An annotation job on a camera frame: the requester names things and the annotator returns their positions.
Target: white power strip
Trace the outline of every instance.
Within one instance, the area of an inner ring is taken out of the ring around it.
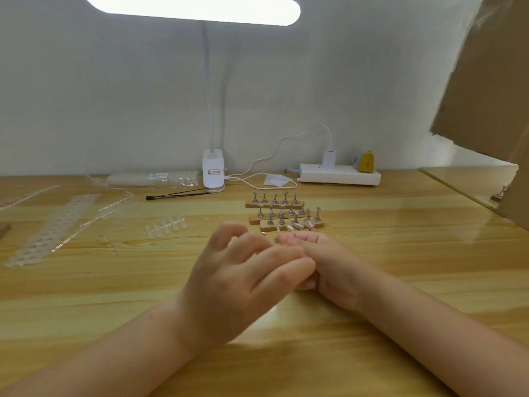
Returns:
[[[317,164],[300,164],[298,181],[302,183],[379,185],[379,172],[360,173],[353,166],[323,168]]]

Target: torn cardboard edge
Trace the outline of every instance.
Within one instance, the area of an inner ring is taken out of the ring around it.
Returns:
[[[483,0],[431,132],[519,165],[495,211],[529,230],[529,0]]]

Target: wooden tabletop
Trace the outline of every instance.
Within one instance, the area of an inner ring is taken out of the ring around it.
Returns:
[[[55,191],[0,211],[0,222],[12,226],[0,240],[0,386],[73,353],[182,287],[211,232],[225,220],[247,223],[255,213],[244,207],[251,189],[237,183],[219,194],[152,202],[144,199],[152,191],[134,191],[127,203],[138,204],[124,221],[96,222],[36,266],[4,268],[72,195],[102,193],[84,221],[123,195],[83,177],[0,178],[0,199],[56,184]],[[307,207],[322,208],[322,232],[529,343],[525,230],[418,171],[383,172],[378,188],[301,184],[296,192]],[[146,224],[174,214],[186,217],[187,231],[159,240],[143,234]],[[288,296],[155,395],[452,394],[361,317],[308,292]]]
[[[496,208],[499,202],[490,197],[511,183],[518,166],[435,167],[423,168],[422,171],[455,191],[485,206]]]

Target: wall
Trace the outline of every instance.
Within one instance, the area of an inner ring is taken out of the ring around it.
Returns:
[[[210,23],[216,146],[231,172],[324,122],[338,163],[494,165],[428,133],[480,0],[298,0],[291,27]],[[86,0],[0,0],[0,175],[199,168],[208,147],[195,22]],[[318,162],[325,134],[255,170]]]

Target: white light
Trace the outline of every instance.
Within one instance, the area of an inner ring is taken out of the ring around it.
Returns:
[[[110,14],[292,25],[301,9],[294,0],[88,0]]]

